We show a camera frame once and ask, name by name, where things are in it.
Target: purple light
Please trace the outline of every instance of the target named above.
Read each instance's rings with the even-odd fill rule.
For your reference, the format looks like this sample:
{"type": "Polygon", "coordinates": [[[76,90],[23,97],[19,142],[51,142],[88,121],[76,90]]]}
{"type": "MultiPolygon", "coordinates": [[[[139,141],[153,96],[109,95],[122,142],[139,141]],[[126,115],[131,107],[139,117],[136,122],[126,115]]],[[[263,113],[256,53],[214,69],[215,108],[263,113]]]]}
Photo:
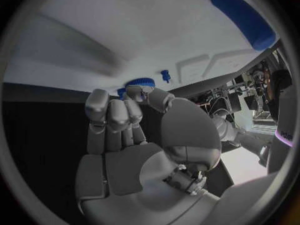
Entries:
{"type": "Polygon", "coordinates": [[[285,139],[283,136],[281,136],[278,132],[278,130],[275,131],[275,137],[278,138],[281,142],[283,142],[284,144],[292,147],[293,144],[290,140],[285,139]]]}

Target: cable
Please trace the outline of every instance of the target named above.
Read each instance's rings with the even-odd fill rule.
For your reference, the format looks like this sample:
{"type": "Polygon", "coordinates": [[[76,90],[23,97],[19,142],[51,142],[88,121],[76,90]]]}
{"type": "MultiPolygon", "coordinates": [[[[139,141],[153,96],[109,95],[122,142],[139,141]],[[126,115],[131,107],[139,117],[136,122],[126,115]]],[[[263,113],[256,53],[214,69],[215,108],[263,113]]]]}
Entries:
{"type": "Polygon", "coordinates": [[[218,98],[214,101],[213,105],[210,107],[210,110],[209,110],[209,112],[208,112],[209,114],[211,113],[211,111],[212,111],[214,105],[216,105],[217,101],[220,100],[220,99],[224,99],[224,100],[225,100],[225,102],[226,102],[227,105],[228,105],[228,108],[231,107],[230,104],[229,104],[229,102],[227,101],[227,99],[226,99],[225,97],[223,97],[223,96],[220,96],[220,97],[218,97],[218,98]]]}
{"type": "Polygon", "coordinates": [[[216,114],[216,113],[217,113],[218,111],[220,111],[220,110],[224,110],[224,111],[226,111],[227,113],[229,113],[228,115],[230,115],[230,117],[232,118],[234,125],[235,125],[238,129],[241,128],[241,127],[236,123],[236,120],[235,120],[234,116],[232,116],[232,114],[230,113],[230,111],[228,111],[228,110],[225,109],[225,108],[219,108],[219,109],[217,109],[216,111],[213,112],[212,115],[216,114]]]}

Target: wire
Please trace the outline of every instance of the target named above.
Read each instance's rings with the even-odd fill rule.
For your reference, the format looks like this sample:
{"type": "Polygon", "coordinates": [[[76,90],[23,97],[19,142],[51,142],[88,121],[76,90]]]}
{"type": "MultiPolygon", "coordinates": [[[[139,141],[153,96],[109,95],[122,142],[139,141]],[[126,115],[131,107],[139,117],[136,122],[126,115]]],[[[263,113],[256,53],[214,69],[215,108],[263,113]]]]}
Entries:
{"type": "Polygon", "coordinates": [[[220,110],[224,110],[224,111],[226,111],[227,113],[229,113],[228,115],[230,115],[230,117],[232,118],[234,125],[235,125],[238,129],[241,128],[241,127],[236,123],[236,120],[235,120],[234,116],[232,116],[232,114],[230,113],[230,111],[228,111],[228,110],[225,109],[225,108],[219,108],[219,109],[217,109],[216,111],[213,112],[212,115],[216,114],[216,113],[217,113],[218,111],[220,111],[220,110]]]}
{"type": "Polygon", "coordinates": [[[218,97],[218,98],[214,101],[213,105],[210,107],[210,110],[209,110],[209,112],[208,112],[209,114],[210,114],[211,111],[213,110],[213,107],[216,105],[217,101],[220,100],[220,99],[224,99],[224,100],[225,100],[225,102],[226,102],[227,105],[228,105],[228,108],[231,107],[230,104],[229,104],[229,102],[227,101],[227,99],[226,99],[225,97],[223,97],[223,96],[220,96],[220,97],[218,97]]]}

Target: blue object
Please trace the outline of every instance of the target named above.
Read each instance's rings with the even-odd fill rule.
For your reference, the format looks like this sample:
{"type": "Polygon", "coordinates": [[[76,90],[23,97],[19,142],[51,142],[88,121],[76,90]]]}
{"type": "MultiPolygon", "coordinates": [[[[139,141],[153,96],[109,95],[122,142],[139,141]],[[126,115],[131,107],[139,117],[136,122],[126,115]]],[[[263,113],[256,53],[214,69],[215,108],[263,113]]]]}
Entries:
{"type": "Polygon", "coordinates": [[[140,86],[149,86],[155,87],[155,82],[152,78],[144,77],[144,78],[137,78],[132,81],[129,81],[125,84],[125,88],[129,85],[140,85],[140,86]]]}
{"type": "Polygon", "coordinates": [[[275,42],[275,32],[244,0],[211,0],[211,2],[238,26],[255,50],[265,50],[275,42]]]}
{"type": "Polygon", "coordinates": [[[163,71],[160,72],[160,74],[162,75],[162,80],[169,83],[169,80],[171,79],[171,76],[169,74],[169,70],[163,70],[163,71]]]}
{"type": "Polygon", "coordinates": [[[119,95],[120,99],[123,100],[123,94],[126,92],[126,88],[123,87],[123,88],[120,88],[117,90],[117,94],[119,95]]]}

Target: blue foam block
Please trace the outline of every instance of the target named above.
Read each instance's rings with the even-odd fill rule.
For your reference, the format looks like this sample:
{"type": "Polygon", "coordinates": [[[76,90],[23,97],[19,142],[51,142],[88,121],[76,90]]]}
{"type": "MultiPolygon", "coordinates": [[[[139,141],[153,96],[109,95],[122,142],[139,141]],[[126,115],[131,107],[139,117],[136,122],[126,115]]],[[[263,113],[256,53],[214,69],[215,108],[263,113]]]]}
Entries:
{"type": "Polygon", "coordinates": [[[211,0],[211,2],[235,23],[255,50],[265,50],[275,42],[275,32],[244,0],[211,0]]]}

